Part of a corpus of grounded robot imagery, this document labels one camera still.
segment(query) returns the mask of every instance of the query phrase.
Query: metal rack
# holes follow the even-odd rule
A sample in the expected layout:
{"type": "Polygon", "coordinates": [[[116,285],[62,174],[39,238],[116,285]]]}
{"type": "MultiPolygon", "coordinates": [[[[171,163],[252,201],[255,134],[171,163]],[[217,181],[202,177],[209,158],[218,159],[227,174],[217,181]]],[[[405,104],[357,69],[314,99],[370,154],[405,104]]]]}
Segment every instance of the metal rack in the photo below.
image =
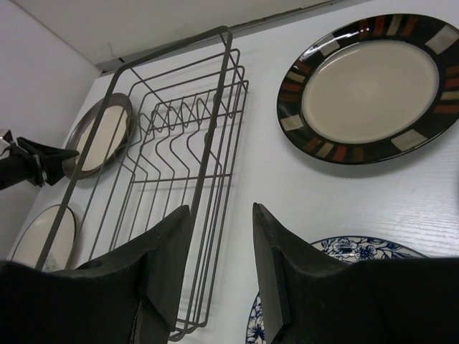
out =
{"type": "Polygon", "coordinates": [[[220,27],[125,64],[113,75],[37,263],[41,269],[68,204],[83,209],[72,253],[75,266],[119,247],[177,206],[189,204],[193,241],[173,341],[209,319],[249,84],[240,51],[231,46],[231,32],[220,27]],[[154,75],[143,66],[210,37],[221,39],[221,51],[212,56],[154,75]],[[131,99],[135,129],[112,162],[106,156],[95,176],[78,181],[114,91],[131,99]]]}

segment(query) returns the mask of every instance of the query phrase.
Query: dish rack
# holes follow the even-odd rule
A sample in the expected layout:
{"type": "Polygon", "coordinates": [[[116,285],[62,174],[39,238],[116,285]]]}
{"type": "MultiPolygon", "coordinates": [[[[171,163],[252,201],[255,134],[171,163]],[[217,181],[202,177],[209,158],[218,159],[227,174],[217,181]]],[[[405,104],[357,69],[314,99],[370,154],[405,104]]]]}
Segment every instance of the dish rack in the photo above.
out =
{"type": "Polygon", "coordinates": [[[232,48],[232,33],[226,27],[171,44],[117,70],[36,268],[41,270],[45,263],[67,205],[81,210],[69,263],[76,267],[119,247],[177,206],[188,204],[193,239],[179,318],[170,339],[181,340],[204,327],[209,319],[248,85],[240,51],[232,48]],[[167,64],[159,57],[212,37],[219,43],[207,49],[215,54],[160,70],[167,64]],[[154,64],[145,65],[154,60],[154,64]],[[135,128],[115,158],[106,156],[94,176],[78,180],[114,92],[129,96],[135,128]]]}

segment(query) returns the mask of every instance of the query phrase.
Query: white surface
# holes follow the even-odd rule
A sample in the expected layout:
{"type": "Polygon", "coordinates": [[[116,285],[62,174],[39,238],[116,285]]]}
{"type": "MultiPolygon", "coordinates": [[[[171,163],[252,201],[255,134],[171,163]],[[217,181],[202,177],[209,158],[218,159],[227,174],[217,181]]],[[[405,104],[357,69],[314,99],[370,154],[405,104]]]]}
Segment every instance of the white surface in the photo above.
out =
{"type": "MultiPolygon", "coordinates": [[[[0,47],[0,126],[60,147],[99,72],[6,0],[0,0],[0,47]]],[[[38,191],[24,182],[0,192],[0,257],[13,247],[38,191]]]]}
{"type": "MultiPolygon", "coordinates": [[[[93,144],[83,164],[82,171],[91,171],[99,167],[102,165],[105,157],[112,156],[116,148],[118,148],[126,133],[126,120],[128,119],[128,115],[123,111],[124,109],[122,106],[110,106],[105,110],[98,131],[95,134],[93,144]]],[[[95,120],[91,121],[81,135],[80,141],[78,141],[77,151],[80,153],[83,152],[87,137],[91,129],[93,129],[94,121],[95,120]]],[[[76,157],[75,163],[78,163],[78,160],[79,157],[76,157]]]]}
{"type": "MultiPolygon", "coordinates": [[[[419,13],[459,26],[454,0],[376,0],[236,39],[250,91],[209,324],[182,343],[243,343],[257,294],[252,204],[263,203],[287,228],[309,242],[338,235],[381,237],[432,257],[459,255],[459,125],[400,158],[370,166],[317,161],[283,135],[276,114],[286,71],[312,43],[337,27],[377,14],[419,13]]],[[[214,52],[214,47],[143,66],[152,72],[214,52]]],[[[105,93],[110,77],[97,79],[78,116],[105,93]]],[[[42,190],[29,217],[62,197],[42,190]]],[[[78,188],[90,188],[90,180],[78,188]]],[[[82,211],[75,201],[70,207],[82,211]]]]}
{"type": "Polygon", "coordinates": [[[13,0],[92,63],[326,0],[13,0]]]}
{"type": "Polygon", "coordinates": [[[325,138],[381,140],[424,114],[437,94],[438,79],[432,58],[414,45],[389,40],[356,44],[317,69],[303,93],[303,114],[325,138]]]}
{"type": "MultiPolygon", "coordinates": [[[[58,209],[58,205],[52,206],[37,216],[22,236],[12,260],[35,268],[58,209]]],[[[67,209],[44,263],[43,271],[53,272],[65,269],[72,250],[75,230],[75,219],[72,212],[67,209]]]]}

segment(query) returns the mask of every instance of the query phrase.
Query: beige rectangle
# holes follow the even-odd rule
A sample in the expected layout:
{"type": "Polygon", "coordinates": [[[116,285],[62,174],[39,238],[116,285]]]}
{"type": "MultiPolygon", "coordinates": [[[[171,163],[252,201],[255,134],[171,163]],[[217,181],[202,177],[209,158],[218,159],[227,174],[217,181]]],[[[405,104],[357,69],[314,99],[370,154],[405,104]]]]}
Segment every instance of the beige rectangle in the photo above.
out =
{"type": "Polygon", "coordinates": [[[330,153],[332,148],[333,148],[333,143],[327,142],[322,146],[319,152],[317,152],[316,156],[320,158],[325,158],[330,153]]]}
{"type": "Polygon", "coordinates": [[[294,72],[287,73],[287,78],[296,82],[303,82],[306,77],[296,74],[294,72]]]}
{"type": "Polygon", "coordinates": [[[451,44],[459,39],[459,31],[450,25],[445,25],[434,37],[425,45],[432,49],[436,54],[441,54],[451,44]]]}
{"type": "Polygon", "coordinates": [[[419,134],[414,129],[411,129],[407,131],[406,133],[403,133],[400,136],[397,136],[396,138],[391,139],[394,146],[400,149],[400,151],[402,152],[405,152],[409,150],[410,148],[413,148],[423,143],[426,140],[427,138],[425,136],[419,134]]]}
{"type": "Polygon", "coordinates": [[[301,122],[300,115],[282,118],[280,120],[280,124],[285,131],[292,131],[304,127],[303,122],[301,122]]]}
{"type": "Polygon", "coordinates": [[[401,14],[395,14],[392,16],[392,21],[390,22],[389,28],[387,30],[387,36],[394,36],[397,33],[397,30],[400,27],[400,22],[402,21],[401,14]]]}
{"type": "Polygon", "coordinates": [[[457,100],[459,99],[459,91],[444,92],[440,100],[457,100]]]}
{"type": "Polygon", "coordinates": [[[330,34],[317,43],[323,56],[330,55],[332,52],[340,48],[334,35],[330,34]]]}

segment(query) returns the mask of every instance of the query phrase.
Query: wire dish rack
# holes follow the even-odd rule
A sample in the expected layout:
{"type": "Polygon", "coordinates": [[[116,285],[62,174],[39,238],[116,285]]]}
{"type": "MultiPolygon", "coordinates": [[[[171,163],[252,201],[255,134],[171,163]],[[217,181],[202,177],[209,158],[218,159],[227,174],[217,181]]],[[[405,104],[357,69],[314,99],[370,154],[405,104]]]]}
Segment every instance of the wire dish rack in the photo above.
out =
{"type": "Polygon", "coordinates": [[[249,85],[240,51],[231,46],[231,32],[220,27],[129,62],[113,75],[37,264],[42,269],[67,205],[81,210],[70,267],[119,247],[176,207],[190,205],[193,239],[173,341],[209,319],[249,85]],[[144,65],[210,37],[220,41],[207,48],[215,52],[211,56],[166,71],[161,70],[164,60],[144,65]],[[94,176],[78,180],[113,92],[129,96],[135,128],[126,149],[115,159],[106,156],[94,176]]]}

